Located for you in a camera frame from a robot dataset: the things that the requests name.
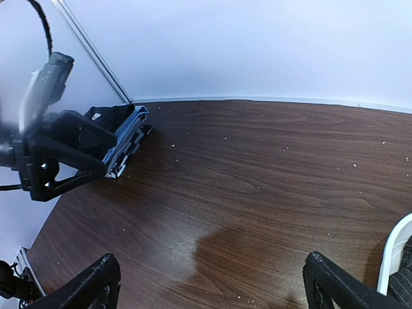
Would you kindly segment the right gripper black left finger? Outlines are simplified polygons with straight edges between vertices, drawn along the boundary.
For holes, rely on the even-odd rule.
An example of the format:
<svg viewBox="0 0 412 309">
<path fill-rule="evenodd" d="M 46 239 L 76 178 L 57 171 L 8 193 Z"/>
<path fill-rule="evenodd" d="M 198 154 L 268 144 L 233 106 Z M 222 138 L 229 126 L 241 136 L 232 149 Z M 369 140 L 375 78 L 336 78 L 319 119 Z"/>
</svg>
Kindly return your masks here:
<svg viewBox="0 0 412 309">
<path fill-rule="evenodd" d="M 29 308 L 116 308 L 120 291 L 120 265 L 112 253 L 104 254 L 54 292 Z"/>
</svg>

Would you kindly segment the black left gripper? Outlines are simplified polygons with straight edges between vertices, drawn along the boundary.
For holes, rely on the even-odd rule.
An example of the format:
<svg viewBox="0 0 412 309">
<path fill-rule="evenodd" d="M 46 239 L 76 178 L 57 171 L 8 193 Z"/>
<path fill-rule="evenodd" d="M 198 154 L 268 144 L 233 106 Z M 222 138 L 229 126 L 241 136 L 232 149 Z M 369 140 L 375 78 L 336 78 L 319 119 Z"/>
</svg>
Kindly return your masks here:
<svg viewBox="0 0 412 309">
<path fill-rule="evenodd" d="M 1 167 L 17 171 L 20 183 L 1 190 L 26 190 L 35 201 L 50 201 L 101 178 L 100 160 L 117 137 L 96 121 L 72 110 L 47 114 L 41 128 L 1 128 Z"/>
</svg>

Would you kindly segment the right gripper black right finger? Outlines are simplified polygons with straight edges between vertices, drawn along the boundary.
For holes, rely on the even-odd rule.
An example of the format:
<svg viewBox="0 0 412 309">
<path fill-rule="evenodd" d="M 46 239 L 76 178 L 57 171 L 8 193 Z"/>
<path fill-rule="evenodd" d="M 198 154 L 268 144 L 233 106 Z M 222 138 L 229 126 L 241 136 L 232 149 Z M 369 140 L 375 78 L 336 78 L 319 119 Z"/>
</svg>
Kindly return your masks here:
<svg viewBox="0 0 412 309">
<path fill-rule="evenodd" d="M 366 286 L 318 251 L 309 253 L 303 267 L 309 308 L 406 308 Z"/>
</svg>

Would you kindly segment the black long sleeve shirt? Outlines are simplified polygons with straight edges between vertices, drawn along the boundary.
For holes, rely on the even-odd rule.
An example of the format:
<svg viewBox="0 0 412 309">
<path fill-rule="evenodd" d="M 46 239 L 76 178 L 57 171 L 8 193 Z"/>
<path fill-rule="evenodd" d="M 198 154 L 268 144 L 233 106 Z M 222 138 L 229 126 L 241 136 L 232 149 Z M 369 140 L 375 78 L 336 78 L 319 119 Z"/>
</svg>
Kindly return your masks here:
<svg viewBox="0 0 412 309">
<path fill-rule="evenodd" d="M 135 107 L 132 105 L 113 107 L 91 107 L 84 116 L 110 133 L 116 130 L 131 116 Z"/>
</svg>

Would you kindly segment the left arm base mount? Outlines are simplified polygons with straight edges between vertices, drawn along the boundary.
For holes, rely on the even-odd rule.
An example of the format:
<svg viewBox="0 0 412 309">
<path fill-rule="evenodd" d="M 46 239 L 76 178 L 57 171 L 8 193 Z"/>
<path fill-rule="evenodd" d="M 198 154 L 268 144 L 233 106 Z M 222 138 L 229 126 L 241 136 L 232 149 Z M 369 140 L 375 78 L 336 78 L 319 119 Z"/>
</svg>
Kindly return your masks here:
<svg viewBox="0 0 412 309">
<path fill-rule="evenodd" d="M 28 308 L 40 298 L 35 296 L 35 287 L 27 279 L 22 279 L 15 273 L 17 263 L 9 265 L 1 260 L 1 297 L 18 299 L 18 308 Z"/>
</svg>

